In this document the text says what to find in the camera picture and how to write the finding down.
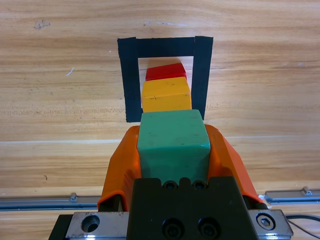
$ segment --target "black tape square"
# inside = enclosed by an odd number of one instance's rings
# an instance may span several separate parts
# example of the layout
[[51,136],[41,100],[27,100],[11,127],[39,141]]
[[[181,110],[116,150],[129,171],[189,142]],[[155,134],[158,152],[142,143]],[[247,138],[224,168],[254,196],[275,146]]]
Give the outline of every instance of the black tape square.
[[124,90],[125,114],[128,123],[140,122],[141,92],[138,58],[193,56],[191,101],[205,118],[213,37],[175,37],[118,39]]

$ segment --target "yellow block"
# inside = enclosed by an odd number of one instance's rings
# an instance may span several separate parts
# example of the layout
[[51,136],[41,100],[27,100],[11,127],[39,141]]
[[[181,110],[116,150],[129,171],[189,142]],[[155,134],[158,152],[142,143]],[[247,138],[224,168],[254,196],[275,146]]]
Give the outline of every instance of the yellow block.
[[174,77],[144,82],[142,108],[144,113],[192,109],[186,78]]

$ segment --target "red block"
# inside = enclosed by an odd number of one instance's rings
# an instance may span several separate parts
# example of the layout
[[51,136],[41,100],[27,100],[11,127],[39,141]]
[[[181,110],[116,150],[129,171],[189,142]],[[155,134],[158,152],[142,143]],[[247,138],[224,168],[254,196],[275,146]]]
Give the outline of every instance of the red block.
[[157,79],[171,79],[185,77],[187,79],[187,74],[182,63],[175,63],[165,66],[156,66],[148,68],[146,70],[145,80],[157,80]]

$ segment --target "wood grain surface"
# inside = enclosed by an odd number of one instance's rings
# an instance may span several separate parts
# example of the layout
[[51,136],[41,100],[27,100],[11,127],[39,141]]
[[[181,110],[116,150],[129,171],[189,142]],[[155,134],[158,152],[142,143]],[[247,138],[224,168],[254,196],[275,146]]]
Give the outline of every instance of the wood grain surface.
[[[0,197],[101,194],[135,125],[117,48],[128,37],[214,37],[205,123],[239,152],[259,194],[320,189],[319,12],[316,0],[1,0]],[[178,61],[190,84],[192,60],[140,59],[141,85],[148,67]],[[0,239],[48,239],[61,213],[0,212]]]

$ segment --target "plastic block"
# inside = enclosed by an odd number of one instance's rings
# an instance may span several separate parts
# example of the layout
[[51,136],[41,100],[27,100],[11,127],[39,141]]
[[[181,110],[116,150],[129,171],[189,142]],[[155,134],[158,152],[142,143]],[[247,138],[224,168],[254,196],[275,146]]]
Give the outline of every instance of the plastic block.
[[137,149],[143,178],[207,181],[211,147],[198,110],[143,113]]
[[144,113],[192,109],[191,92],[186,78],[144,82],[142,108]]
[[165,66],[151,67],[146,70],[145,80],[169,79],[169,78],[187,78],[186,71],[182,63],[175,63]]

